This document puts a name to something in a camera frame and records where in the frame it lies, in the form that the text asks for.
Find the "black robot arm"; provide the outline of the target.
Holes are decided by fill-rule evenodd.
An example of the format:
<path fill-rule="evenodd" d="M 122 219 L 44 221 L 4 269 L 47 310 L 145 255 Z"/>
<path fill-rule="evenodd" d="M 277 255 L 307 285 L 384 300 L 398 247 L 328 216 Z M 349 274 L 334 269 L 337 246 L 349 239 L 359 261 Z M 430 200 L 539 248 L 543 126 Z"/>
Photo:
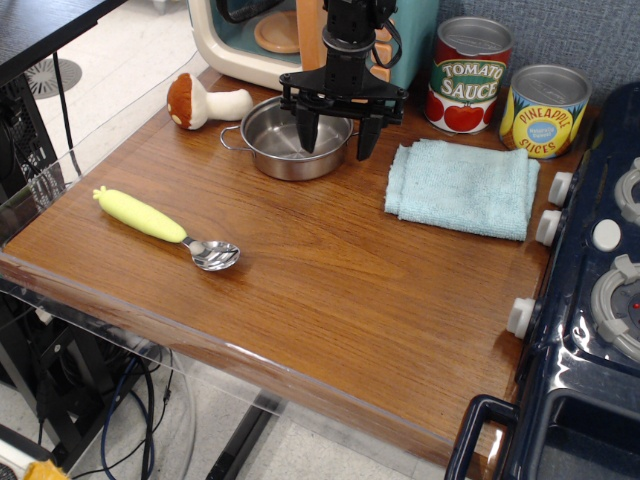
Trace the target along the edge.
<path fill-rule="evenodd" d="M 374 76 L 367 58 L 375 50 L 376 31 L 387 27 L 397 11 L 394 1 L 326 1 L 327 22 L 322 41 L 327 47 L 326 64 L 315 70 L 280 76 L 281 108 L 296 118 L 302 148 L 311 153 L 318 136 L 319 118 L 355 119 L 359 122 L 357 158 L 368 159 L 390 124 L 402 123 L 406 89 Z"/>

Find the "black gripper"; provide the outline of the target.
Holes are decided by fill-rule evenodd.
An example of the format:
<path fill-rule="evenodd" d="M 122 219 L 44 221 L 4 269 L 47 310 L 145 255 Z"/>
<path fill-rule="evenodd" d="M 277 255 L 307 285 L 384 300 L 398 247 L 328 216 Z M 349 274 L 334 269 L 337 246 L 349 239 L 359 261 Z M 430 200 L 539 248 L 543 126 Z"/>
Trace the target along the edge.
<path fill-rule="evenodd" d="M 280 107 L 296 115 L 301 147 L 316 147 L 320 115 L 361 119 L 357 159 L 368 159 L 384 125 L 402 123 L 407 91 L 373 75 L 367 59 L 376 55 L 374 39 L 349 43 L 325 39 L 326 63 L 315 70 L 280 76 Z"/>

